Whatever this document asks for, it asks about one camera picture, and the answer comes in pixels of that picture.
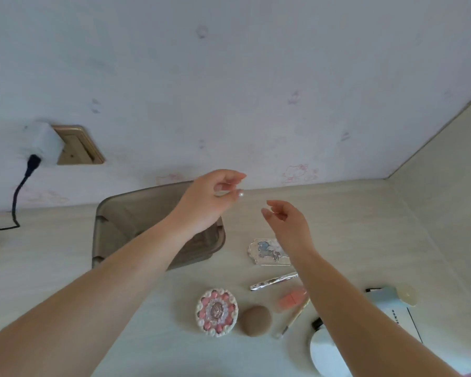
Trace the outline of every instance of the round compact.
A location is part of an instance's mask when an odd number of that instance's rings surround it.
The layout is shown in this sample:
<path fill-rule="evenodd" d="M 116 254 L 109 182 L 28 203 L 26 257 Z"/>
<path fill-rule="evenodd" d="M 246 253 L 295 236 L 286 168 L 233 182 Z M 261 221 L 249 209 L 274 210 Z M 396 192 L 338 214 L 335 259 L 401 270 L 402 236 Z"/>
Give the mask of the round compact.
<path fill-rule="evenodd" d="M 232 330 L 238 312 L 236 298 L 229 291 L 211 289 L 197 302 L 195 319 L 206 335 L 220 337 Z"/>

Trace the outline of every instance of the wall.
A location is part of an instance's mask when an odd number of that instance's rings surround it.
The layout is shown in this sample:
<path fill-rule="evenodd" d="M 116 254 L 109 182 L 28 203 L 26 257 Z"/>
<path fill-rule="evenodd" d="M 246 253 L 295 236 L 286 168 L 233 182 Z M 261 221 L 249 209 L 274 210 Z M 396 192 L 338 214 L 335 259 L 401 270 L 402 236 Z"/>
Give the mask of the wall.
<path fill-rule="evenodd" d="M 390 182 L 471 291 L 471 106 Z"/>
<path fill-rule="evenodd" d="M 0 211 L 32 119 L 107 163 L 40 168 L 19 206 L 217 168 L 244 187 L 388 177 L 471 100 L 471 0 L 0 0 Z"/>
<path fill-rule="evenodd" d="M 424 343 L 459 371 L 471 372 L 471 295 L 390 184 L 372 180 L 247 191 L 223 216 L 224 248 L 207 261 L 167 272 L 95 375 L 186 375 L 193 369 L 199 375 L 245 375 L 249 368 L 253 375 L 317 375 L 308 356 L 310 323 L 317 317 L 312 307 L 281 341 L 238 331 L 213 341 L 192 328 L 191 313 L 182 305 L 220 285 L 242 308 L 271 307 L 299 283 L 248 291 L 251 284 L 290 272 L 255 266 L 246 254 L 254 238 L 272 235 L 259 212 L 267 198 L 287 199 L 301 209 L 318 251 L 358 288 L 411 283 L 419 294 L 412 314 Z M 0 328 L 89 269 L 94 211 L 95 206 L 22 210 L 23 227 L 0 232 Z M 9 219 L 0 214 L 0 225 Z M 274 313 L 273 331 L 287 318 Z"/>

